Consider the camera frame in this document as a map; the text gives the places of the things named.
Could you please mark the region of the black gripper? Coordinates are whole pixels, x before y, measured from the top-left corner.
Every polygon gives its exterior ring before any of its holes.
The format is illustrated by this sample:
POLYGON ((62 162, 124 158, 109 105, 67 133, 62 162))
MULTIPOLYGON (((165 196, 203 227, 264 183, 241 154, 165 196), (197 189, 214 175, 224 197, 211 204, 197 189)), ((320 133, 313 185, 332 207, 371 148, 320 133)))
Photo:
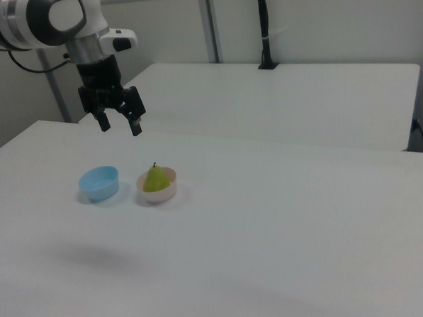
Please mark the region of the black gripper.
POLYGON ((111 127, 105 109, 118 108, 118 112, 127 119, 131 133, 134 136, 141 134, 140 122, 146 108, 135 86, 128 89, 122 87, 116 56, 77 65, 76 68, 83 81, 78 88, 82 107, 98 121, 100 129, 106 132, 111 127))

